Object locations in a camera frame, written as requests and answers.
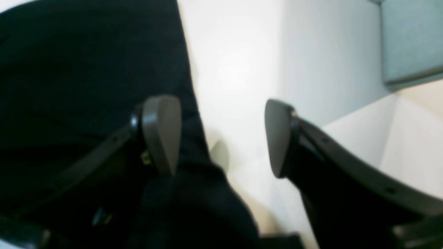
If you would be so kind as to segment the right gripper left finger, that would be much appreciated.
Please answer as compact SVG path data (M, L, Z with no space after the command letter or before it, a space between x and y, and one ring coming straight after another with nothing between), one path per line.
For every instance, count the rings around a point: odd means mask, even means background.
M1 248L121 248L143 187L176 173L178 97L147 98L88 153L20 149L1 155Z

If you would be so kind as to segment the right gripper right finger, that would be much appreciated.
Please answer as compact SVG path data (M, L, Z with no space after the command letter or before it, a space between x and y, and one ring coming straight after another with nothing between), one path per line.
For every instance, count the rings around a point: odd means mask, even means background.
M300 192L321 249L441 249L442 200L373 168L282 101L269 99L271 169Z

